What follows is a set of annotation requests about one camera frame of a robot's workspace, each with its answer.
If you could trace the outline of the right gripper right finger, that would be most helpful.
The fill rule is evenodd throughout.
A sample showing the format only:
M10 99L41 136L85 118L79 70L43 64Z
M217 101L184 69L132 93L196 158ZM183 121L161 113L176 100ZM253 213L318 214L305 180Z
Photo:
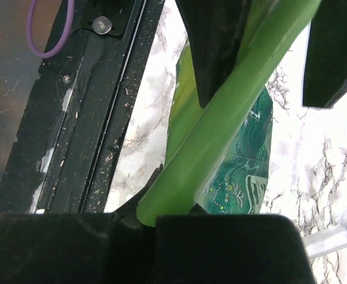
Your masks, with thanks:
M164 216L156 283L314 283L301 237L279 215Z

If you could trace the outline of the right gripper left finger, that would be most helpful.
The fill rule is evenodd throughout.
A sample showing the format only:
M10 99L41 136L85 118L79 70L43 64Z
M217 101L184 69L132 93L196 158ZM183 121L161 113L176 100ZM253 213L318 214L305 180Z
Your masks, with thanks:
M152 283L153 233L120 214L0 214L0 283Z

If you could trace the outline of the clear plastic scoop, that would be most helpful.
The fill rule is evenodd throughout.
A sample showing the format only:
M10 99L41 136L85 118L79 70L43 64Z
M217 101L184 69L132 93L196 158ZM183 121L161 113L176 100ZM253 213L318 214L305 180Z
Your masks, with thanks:
M303 244L309 259L347 248L347 208L339 224L303 237Z

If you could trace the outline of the green litter bag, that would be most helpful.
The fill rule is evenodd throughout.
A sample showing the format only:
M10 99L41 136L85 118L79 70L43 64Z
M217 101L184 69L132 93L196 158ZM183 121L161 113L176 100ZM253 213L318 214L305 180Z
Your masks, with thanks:
M259 25L247 53L218 89L187 138L136 208L153 227L160 215L187 214L219 166L264 84L320 1L278 1Z

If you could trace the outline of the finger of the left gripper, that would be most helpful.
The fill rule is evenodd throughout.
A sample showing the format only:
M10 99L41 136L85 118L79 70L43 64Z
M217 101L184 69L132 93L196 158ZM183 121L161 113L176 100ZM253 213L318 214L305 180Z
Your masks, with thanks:
M330 108L347 93L347 0L322 1L311 21L304 107Z
M271 1L176 1L192 54L198 102L205 108L231 74L254 8Z

